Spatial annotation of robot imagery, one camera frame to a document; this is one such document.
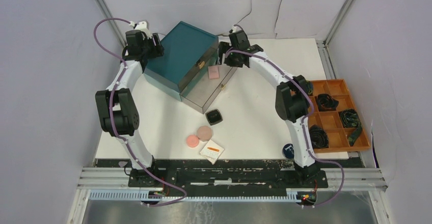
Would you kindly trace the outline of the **pink square palette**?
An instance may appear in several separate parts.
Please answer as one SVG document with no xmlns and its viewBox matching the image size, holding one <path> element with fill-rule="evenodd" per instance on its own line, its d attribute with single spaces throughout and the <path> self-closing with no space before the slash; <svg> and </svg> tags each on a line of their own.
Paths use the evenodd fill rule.
<svg viewBox="0 0 432 224">
<path fill-rule="evenodd" d="M 209 66 L 208 77 L 209 79 L 219 79 L 220 78 L 219 66 L 217 65 Z"/>
</svg>

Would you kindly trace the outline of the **clear smoked drawer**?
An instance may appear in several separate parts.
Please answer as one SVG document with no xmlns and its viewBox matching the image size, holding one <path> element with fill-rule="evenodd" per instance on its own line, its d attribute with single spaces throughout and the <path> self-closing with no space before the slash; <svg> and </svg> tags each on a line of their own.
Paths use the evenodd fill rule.
<svg viewBox="0 0 432 224">
<path fill-rule="evenodd" d="M 219 79 L 209 79 L 209 66 L 203 67 L 203 69 L 192 79 L 187 87 L 180 93 L 181 101 L 184 104 L 202 114 L 206 113 L 216 97 L 237 71 L 235 67 L 227 65 L 218 66 L 220 72 Z"/>
</svg>

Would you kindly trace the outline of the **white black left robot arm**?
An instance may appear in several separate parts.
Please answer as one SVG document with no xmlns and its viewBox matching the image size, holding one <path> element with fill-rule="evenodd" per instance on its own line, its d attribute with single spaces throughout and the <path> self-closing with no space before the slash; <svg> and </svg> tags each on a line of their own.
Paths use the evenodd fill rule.
<svg viewBox="0 0 432 224">
<path fill-rule="evenodd" d="M 149 59 L 163 56 L 164 48 L 157 33 L 127 31 L 126 41 L 116 78 L 105 90 L 96 92 L 95 100 L 102 130 L 121 143 L 131 160 L 132 182 L 153 187 L 163 180 L 154 166 L 154 156 L 140 136 L 140 116 L 132 91 Z"/>
</svg>

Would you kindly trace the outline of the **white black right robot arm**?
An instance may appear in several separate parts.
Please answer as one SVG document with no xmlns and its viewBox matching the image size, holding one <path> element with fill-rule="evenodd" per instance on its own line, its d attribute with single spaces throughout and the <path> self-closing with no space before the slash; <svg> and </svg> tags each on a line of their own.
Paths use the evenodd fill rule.
<svg viewBox="0 0 432 224">
<path fill-rule="evenodd" d="M 320 171 L 307 128 L 309 109 L 313 107 L 308 96 L 309 81 L 302 75 L 288 73 L 271 61 L 262 47 L 250 44 L 244 30 L 231 30 L 228 37 L 229 42 L 219 44 L 220 62 L 230 67 L 251 68 L 275 87 L 275 110 L 286 123 L 293 145 L 294 181 L 300 187 L 308 187 Z"/>
</svg>

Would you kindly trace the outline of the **teal drawer organizer box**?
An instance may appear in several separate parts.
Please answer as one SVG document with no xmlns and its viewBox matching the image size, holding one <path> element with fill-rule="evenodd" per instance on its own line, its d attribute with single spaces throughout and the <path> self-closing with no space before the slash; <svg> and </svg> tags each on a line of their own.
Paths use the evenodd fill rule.
<svg viewBox="0 0 432 224">
<path fill-rule="evenodd" d="M 196 75 L 215 63 L 219 38 L 181 21 L 161 44 L 164 55 L 149 60 L 144 75 L 150 84 L 180 101 L 187 86 L 196 85 Z"/>
</svg>

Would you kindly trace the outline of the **black gold compact case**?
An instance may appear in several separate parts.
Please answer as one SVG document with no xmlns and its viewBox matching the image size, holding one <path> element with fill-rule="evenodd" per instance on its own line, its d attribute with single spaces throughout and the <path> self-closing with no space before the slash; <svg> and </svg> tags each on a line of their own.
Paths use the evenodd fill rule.
<svg viewBox="0 0 432 224">
<path fill-rule="evenodd" d="M 206 119 L 210 126 L 222 122 L 223 117 L 218 109 L 213 109 L 205 113 Z"/>
</svg>

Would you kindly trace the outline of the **rolled multicolour tie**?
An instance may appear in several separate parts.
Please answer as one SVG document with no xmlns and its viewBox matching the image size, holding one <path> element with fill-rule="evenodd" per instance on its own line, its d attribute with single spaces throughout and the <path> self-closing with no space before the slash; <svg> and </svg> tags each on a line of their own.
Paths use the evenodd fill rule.
<svg viewBox="0 0 432 224">
<path fill-rule="evenodd" d="M 313 84 L 311 81 L 306 81 L 304 91 L 307 93 L 308 96 L 313 95 Z"/>
</svg>

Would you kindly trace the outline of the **octagonal pink powder case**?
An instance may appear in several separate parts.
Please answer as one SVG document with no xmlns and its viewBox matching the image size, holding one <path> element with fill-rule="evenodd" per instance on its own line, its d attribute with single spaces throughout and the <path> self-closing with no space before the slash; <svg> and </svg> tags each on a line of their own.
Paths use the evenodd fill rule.
<svg viewBox="0 0 432 224">
<path fill-rule="evenodd" d="M 196 136 L 198 137 L 199 140 L 203 142 L 207 142 L 212 138 L 213 132 L 210 127 L 201 126 L 198 128 Z"/>
</svg>

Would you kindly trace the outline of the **round coral blush case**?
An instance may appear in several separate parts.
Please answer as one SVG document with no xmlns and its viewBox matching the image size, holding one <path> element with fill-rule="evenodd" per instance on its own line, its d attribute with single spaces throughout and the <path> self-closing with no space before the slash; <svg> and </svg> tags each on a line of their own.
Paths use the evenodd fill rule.
<svg viewBox="0 0 432 224">
<path fill-rule="evenodd" d="M 199 143 L 200 143 L 200 140 L 196 135 L 189 135 L 186 138 L 186 144 L 190 148 L 194 148 L 194 147 L 198 146 Z"/>
</svg>

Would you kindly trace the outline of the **rolled dark tie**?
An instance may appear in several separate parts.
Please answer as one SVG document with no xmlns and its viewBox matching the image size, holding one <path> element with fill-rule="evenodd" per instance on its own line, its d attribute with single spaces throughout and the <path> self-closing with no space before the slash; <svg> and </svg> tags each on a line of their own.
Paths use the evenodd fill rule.
<svg viewBox="0 0 432 224">
<path fill-rule="evenodd" d="M 316 103 L 319 111 L 335 111 L 339 105 L 339 101 L 329 94 L 319 94 Z"/>
</svg>

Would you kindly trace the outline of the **round navy cream tin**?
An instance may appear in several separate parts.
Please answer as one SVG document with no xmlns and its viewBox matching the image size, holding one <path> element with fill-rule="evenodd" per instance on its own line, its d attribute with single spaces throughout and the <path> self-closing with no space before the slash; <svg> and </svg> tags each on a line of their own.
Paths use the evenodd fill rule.
<svg viewBox="0 0 432 224">
<path fill-rule="evenodd" d="M 286 159 L 294 159 L 293 144 L 286 144 L 286 145 L 284 145 L 284 147 L 282 148 L 282 155 Z"/>
</svg>

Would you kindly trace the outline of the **rolled black tie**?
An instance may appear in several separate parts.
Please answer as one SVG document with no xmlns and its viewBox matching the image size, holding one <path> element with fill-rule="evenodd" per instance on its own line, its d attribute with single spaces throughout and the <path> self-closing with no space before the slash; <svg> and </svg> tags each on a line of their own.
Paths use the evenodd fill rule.
<svg viewBox="0 0 432 224">
<path fill-rule="evenodd" d="M 328 135 L 318 125 L 312 125 L 309 128 L 309 134 L 313 149 L 324 149 L 329 147 Z"/>
</svg>

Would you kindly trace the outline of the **orange compartment tray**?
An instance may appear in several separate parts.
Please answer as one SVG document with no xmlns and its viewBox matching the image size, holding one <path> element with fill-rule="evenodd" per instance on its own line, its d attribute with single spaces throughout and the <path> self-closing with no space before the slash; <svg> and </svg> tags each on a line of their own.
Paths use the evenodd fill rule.
<svg viewBox="0 0 432 224">
<path fill-rule="evenodd" d="M 371 147 L 367 139 L 365 129 L 355 142 L 350 146 L 347 137 L 354 131 L 353 128 L 344 128 L 342 126 L 339 112 L 345 109 L 355 109 L 360 118 L 360 112 L 357 110 L 354 100 L 351 98 L 349 89 L 343 79 L 331 80 L 313 80 L 313 95 L 309 96 L 313 102 L 314 113 L 309 117 L 309 128 L 312 125 L 318 125 L 328 135 L 329 147 L 324 149 L 314 149 L 316 153 L 335 153 L 335 152 L 354 152 L 365 151 Z M 316 103 L 316 97 L 319 94 L 329 94 L 339 101 L 335 111 L 319 111 Z"/>
</svg>

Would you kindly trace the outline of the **rolled green patterned tie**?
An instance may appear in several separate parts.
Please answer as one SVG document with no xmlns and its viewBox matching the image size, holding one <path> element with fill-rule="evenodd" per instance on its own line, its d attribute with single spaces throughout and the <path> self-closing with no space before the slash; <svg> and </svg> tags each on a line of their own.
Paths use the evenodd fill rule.
<svg viewBox="0 0 432 224">
<path fill-rule="evenodd" d="M 363 127 L 358 113 L 355 109 L 345 109 L 339 112 L 339 117 L 344 128 L 353 128 L 354 131 L 347 137 L 350 146 L 354 146 L 360 137 Z"/>
</svg>

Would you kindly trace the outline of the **black metal base rail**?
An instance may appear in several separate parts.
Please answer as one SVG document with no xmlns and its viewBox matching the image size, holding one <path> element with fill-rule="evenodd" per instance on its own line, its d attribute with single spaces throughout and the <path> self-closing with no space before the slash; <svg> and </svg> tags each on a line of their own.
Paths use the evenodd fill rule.
<svg viewBox="0 0 432 224">
<path fill-rule="evenodd" d="M 132 169 L 129 187 L 161 187 L 170 197 L 276 197 L 287 189 L 328 188 L 325 171 L 315 166 L 303 176 L 292 160 L 156 160 L 150 172 Z"/>
</svg>

